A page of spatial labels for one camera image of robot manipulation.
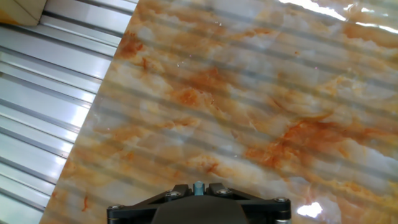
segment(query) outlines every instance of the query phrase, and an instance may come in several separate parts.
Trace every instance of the beige object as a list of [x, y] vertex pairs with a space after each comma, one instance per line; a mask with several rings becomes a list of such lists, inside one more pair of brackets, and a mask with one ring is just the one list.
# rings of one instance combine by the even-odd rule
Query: beige object
[[40, 223], [201, 180], [287, 197], [294, 224], [398, 224], [386, 4], [140, 0]]
[[1, 0], [0, 22], [34, 26], [39, 23], [46, 0]]

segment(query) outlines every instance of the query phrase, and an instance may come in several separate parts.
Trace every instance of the corrugated metal sheet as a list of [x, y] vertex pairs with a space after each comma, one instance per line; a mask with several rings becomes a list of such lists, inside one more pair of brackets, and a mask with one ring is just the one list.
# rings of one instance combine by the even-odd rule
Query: corrugated metal sheet
[[49, 0], [37, 27], [0, 25], [0, 221], [39, 222], [135, 8]]

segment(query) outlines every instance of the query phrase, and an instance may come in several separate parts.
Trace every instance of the metal fitting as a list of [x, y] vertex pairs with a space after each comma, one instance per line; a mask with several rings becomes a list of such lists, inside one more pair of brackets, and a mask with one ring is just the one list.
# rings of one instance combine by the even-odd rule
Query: metal fitting
[[227, 194], [232, 193], [232, 191], [230, 189], [228, 189], [228, 188], [224, 188], [224, 189], [217, 190], [216, 193], [219, 194], [219, 195], [227, 195]]
[[180, 196], [181, 195], [181, 193], [180, 192], [169, 192], [169, 193], [167, 193], [166, 194], [166, 197], [178, 197], [178, 196]]
[[116, 205], [109, 206], [108, 209], [116, 210], [116, 209], [120, 209], [123, 207], [124, 207], [124, 205], [116, 204]]
[[275, 220], [274, 224], [292, 224], [292, 220]]
[[274, 201], [276, 202], [287, 202], [289, 199], [285, 197], [276, 197], [274, 198]]

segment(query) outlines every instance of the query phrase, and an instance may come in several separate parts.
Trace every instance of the glossy surface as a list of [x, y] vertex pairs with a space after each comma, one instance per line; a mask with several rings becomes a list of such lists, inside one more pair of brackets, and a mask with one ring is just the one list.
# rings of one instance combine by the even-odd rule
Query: glossy surface
[[397, 223], [388, 4], [141, 0], [41, 223], [197, 180], [287, 197], [292, 223]]

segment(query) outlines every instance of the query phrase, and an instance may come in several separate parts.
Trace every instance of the bolt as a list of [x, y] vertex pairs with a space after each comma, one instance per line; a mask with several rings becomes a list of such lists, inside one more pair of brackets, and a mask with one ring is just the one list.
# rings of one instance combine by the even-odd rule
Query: bolt
[[116, 205], [109, 206], [108, 209], [116, 210], [116, 209], [120, 209], [123, 207], [124, 207], [124, 205], [116, 204]]
[[276, 202], [287, 202], [289, 199], [285, 197], [276, 197], [274, 198]]
[[220, 194], [220, 195], [226, 195], [226, 194], [232, 193], [232, 191], [230, 189], [228, 189], [228, 188], [224, 188], [224, 189], [217, 190], [216, 193]]
[[180, 195], [181, 195], [180, 192], [169, 192], [166, 194], [166, 197], [178, 197]]

